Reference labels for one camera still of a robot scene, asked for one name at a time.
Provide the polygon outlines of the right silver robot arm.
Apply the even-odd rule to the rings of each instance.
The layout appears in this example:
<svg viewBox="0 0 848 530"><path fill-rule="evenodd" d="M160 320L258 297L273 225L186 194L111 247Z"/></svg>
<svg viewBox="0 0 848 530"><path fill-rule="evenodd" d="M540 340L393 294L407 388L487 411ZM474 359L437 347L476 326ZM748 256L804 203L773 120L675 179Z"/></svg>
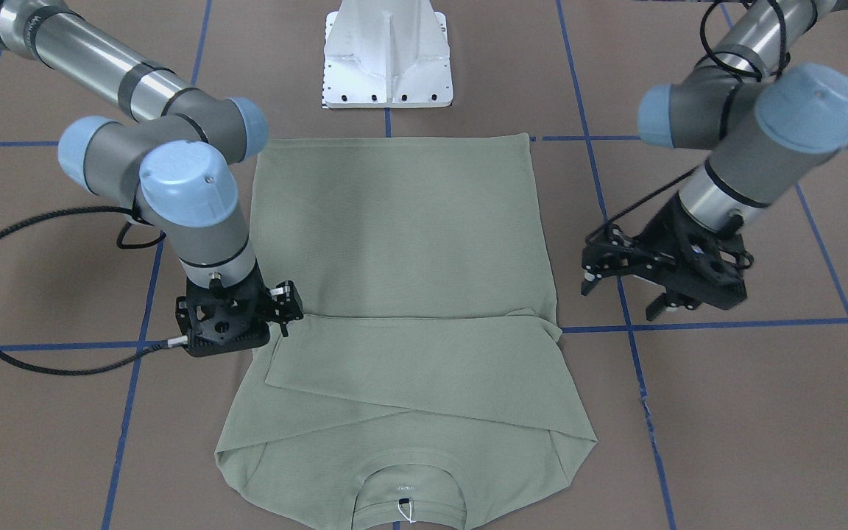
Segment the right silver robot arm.
<svg viewBox="0 0 848 530"><path fill-rule="evenodd" d="M293 282L265 286L230 165L268 141L263 112L216 99L88 23L63 1L0 1L0 50L44 64L132 118L75 121L58 141L62 171L115 202L130 224L158 228L186 276L180 335L195 358L252 349L270 325L303 318Z"/></svg>

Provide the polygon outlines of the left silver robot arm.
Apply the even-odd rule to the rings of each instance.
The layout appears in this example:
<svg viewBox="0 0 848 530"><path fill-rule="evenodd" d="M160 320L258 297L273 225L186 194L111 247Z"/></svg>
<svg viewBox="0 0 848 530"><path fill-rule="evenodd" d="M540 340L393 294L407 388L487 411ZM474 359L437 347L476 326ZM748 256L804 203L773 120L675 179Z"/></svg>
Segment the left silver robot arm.
<svg viewBox="0 0 848 530"><path fill-rule="evenodd" d="M638 108L640 140L701 149L706 160L670 183L674 194L630 237L612 216L585 239L589 294L612 276L662 287L646 308L707 304L728 310L747 298L754 256L747 228L808 172L848 149L848 75L831 67L790 67L790 48L848 1L756 1L679 84L650 88Z"/></svg>

